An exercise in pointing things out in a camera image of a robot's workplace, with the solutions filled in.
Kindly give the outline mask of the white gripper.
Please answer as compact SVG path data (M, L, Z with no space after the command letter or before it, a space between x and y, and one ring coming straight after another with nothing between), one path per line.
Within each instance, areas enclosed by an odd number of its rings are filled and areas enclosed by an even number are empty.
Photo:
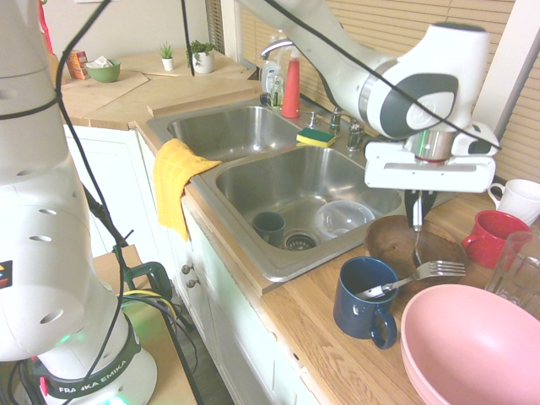
M409 224L413 224L417 191L433 191L421 192L424 219L438 192L485 192L495 173L495 160L490 156L457 156L442 163L428 163L417 159L401 143L368 143L365 158L367 186L406 190L404 203Z

